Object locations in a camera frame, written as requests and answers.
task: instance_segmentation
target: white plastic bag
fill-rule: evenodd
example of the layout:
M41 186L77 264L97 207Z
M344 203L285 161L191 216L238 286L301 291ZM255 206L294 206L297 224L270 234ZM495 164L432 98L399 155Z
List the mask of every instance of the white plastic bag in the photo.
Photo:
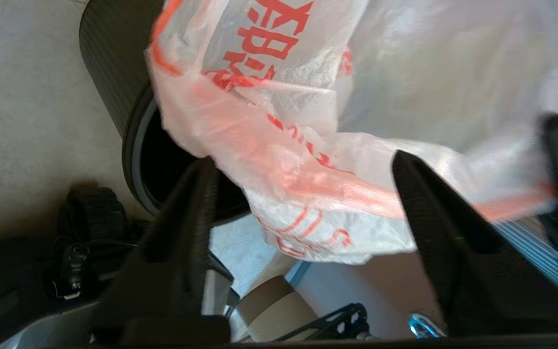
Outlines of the white plastic bag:
M171 0L148 58L164 128L297 258L415 249L398 149L491 221L552 199L538 115L558 112L558 1Z

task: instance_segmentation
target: red chinese characters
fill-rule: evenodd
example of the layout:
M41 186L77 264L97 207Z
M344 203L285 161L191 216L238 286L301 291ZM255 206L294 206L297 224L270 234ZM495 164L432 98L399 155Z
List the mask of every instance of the red chinese characters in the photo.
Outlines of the red chinese characters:
M215 84L227 91L234 86L253 86L258 79L275 77L275 65L272 64L272 60L288 58L290 50L298 44L298 34L307 26L309 11L314 3L312 1L294 8L281 0L255 2L247 12L252 26L240 27L236 33L242 37L242 51L227 51L223 60L228 66L213 71ZM291 27L286 31L283 26ZM273 29L282 29L283 33Z

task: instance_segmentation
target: black cable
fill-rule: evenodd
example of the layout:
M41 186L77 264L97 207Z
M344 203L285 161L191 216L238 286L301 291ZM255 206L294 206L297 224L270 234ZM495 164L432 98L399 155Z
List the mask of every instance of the black cable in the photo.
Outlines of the black cable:
M236 309L236 307L230 305L228 311L225 313L225 318L230 318L230 316L232 316L232 313L234 312L234 309Z
M76 243L75 245L73 245L73 248L76 251L78 251L78 249L80 248L85 248L85 247L90 247L95 245L118 245L124 247L139 247L139 244L132 241L97 239L97 240L90 240L84 243Z

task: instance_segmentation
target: black trash can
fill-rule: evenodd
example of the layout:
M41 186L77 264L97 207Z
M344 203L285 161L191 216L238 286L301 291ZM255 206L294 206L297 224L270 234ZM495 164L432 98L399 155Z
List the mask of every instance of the black trash can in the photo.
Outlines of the black trash can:
M162 129L144 51L162 0L90 0L79 26L83 61L122 137L126 183L156 214L197 158ZM249 212L241 189L221 174L215 224Z

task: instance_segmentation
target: concrete floor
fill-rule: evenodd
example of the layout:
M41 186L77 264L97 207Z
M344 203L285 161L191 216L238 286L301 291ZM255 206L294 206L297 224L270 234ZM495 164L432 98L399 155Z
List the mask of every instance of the concrete floor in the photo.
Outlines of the concrete floor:
M71 186L112 188L129 215L122 142L79 52L87 0L0 0L0 240L48 245ZM212 249L241 294L273 258L251 217L215 228Z

